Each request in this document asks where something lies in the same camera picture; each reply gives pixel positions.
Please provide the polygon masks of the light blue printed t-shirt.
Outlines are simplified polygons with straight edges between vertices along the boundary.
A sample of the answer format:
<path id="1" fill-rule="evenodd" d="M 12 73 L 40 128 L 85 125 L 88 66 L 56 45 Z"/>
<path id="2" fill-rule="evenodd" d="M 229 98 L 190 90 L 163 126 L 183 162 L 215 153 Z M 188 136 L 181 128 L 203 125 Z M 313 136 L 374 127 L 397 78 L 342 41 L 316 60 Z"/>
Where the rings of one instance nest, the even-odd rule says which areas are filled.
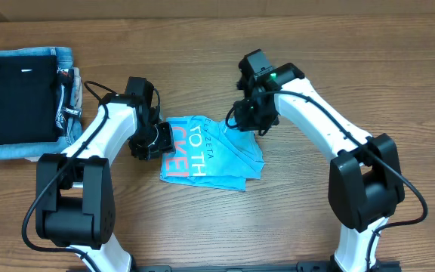
<path id="1" fill-rule="evenodd" d="M 263 153 L 252 131 L 229 128 L 205 116 L 169 117 L 175 151 L 162 158 L 160 179 L 168 183 L 246 190 L 260 179 Z"/>

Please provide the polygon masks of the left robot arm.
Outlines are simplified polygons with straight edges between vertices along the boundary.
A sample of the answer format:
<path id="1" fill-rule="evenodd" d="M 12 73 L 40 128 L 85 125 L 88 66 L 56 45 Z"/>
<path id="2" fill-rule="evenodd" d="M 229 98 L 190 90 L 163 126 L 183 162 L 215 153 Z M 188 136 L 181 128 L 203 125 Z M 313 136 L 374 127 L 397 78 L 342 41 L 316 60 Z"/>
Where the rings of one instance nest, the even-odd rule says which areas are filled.
<path id="1" fill-rule="evenodd" d="M 53 246 L 49 252 L 77 255 L 89 271 L 135 271 L 134 257 L 114 234 L 116 204 L 111 165 L 127 144 L 141 160 L 159 158 L 173 150 L 171 127 L 162 122 L 153 95 L 106 94 L 97 115 L 82 136 L 61 153 L 40 157 L 36 170 L 36 198 L 22 225 L 29 241 L 29 218 L 35 231 Z"/>

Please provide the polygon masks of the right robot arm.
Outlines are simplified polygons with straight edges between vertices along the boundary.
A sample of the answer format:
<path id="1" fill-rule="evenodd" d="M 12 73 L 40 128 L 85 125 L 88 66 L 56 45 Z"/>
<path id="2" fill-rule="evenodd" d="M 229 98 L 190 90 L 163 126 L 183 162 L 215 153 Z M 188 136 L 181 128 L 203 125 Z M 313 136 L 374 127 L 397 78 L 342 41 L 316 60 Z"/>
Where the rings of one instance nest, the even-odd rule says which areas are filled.
<path id="1" fill-rule="evenodd" d="M 396 144 L 348 122 L 314 90 L 294 64 L 264 60 L 239 64 L 245 95 L 233 109 L 235 126 L 266 134 L 279 116 L 293 122 L 329 162 L 328 199 L 341 222 L 338 248 L 328 261 L 300 261 L 298 271 L 399 271 L 375 257 L 380 227 L 405 198 Z"/>

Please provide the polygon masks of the folded blue jeans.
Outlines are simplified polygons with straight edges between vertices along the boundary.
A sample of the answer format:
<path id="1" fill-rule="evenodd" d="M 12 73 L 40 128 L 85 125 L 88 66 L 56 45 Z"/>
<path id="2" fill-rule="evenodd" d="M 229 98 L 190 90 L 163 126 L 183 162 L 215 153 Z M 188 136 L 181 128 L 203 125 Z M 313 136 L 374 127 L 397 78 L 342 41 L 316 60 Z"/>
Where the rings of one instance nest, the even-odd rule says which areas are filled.
<path id="1" fill-rule="evenodd" d="M 57 70 L 69 73 L 72 83 L 57 91 L 56 124 L 60 136 L 55 142 L 0 145 L 0 160 L 27 159 L 35 162 L 45 153 L 59 153 L 82 135 L 82 80 L 74 66 L 73 50 L 68 47 L 34 47 L 0 51 L 0 57 L 49 56 L 57 58 Z"/>

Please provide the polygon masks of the folded black printed garment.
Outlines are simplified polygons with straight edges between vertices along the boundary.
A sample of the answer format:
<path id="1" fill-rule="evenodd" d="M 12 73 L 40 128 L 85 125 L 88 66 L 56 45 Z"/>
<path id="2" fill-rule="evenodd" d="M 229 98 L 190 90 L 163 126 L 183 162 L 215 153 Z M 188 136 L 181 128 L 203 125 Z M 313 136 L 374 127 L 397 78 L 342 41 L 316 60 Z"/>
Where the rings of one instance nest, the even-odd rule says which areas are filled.
<path id="1" fill-rule="evenodd" d="M 82 81 L 79 68 L 57 71 L 55 123 L 60 136 L 69 141 L 76 136 L 75 128 L 82 115 Z"/>

